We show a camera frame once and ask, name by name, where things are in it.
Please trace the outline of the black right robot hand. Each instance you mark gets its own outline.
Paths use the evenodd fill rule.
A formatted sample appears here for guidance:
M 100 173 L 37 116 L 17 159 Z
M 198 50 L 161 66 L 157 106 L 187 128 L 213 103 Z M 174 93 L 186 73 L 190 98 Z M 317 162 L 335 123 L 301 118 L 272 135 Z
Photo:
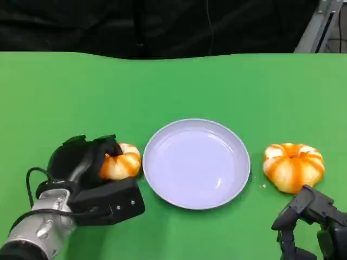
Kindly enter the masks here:
M 334 200 L 304 185 L 279 213 L 272 225 L 278 232 L 281 259 L 317 259 L 311 252 L 295 245 L 293 230 L 298 220 L 317 223 L 317 239 L 324 259 L 346 259 L 346 213 L 338 210 Z

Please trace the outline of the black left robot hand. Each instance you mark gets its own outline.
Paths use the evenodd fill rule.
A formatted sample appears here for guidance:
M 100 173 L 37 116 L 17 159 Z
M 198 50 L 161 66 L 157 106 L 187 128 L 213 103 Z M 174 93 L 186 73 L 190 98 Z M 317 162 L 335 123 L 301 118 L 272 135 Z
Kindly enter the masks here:
M 85 135 L 74 136 L 51 155 L 47 176 L 49 180 L 72 182 L 83 189 L 94 188 L 105 182 L 100 172 L 106 156 L 122 154 L 115 135 L 102 136 L 92 141 L 87 141 Z

